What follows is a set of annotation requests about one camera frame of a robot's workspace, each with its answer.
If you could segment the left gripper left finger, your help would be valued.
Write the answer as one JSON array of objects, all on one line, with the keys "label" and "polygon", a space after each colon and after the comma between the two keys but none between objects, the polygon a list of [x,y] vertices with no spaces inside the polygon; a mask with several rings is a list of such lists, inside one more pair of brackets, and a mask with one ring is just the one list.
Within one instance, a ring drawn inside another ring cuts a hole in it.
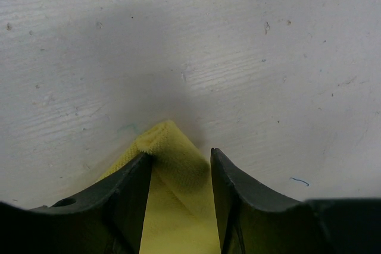
[{"label": "left gripper left finger", "polygon": [[1,253],[139,253],[152,161],[140,153],[52,206],[2,202]]}]

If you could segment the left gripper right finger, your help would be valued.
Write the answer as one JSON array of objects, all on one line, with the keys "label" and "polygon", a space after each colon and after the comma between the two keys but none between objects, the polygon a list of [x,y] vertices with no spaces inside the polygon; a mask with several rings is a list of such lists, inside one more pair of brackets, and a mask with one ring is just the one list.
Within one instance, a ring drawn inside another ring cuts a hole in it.
[{"label": "left gripper right finger", "polygon": [[380,253],[380,199],[300,202],[260,183],[220,149],[211,178],[222,253]]}]

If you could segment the yellow towel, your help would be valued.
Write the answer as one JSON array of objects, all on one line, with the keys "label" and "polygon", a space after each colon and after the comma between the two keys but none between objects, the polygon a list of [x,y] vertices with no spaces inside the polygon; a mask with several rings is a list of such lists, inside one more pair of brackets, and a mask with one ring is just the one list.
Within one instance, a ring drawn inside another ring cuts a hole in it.
[{"label": "yellow towel", "polygon": [[140,253],[220,253],[211,167],[172,120],[142,133],[105,178],[139,153],[153,156]]}]

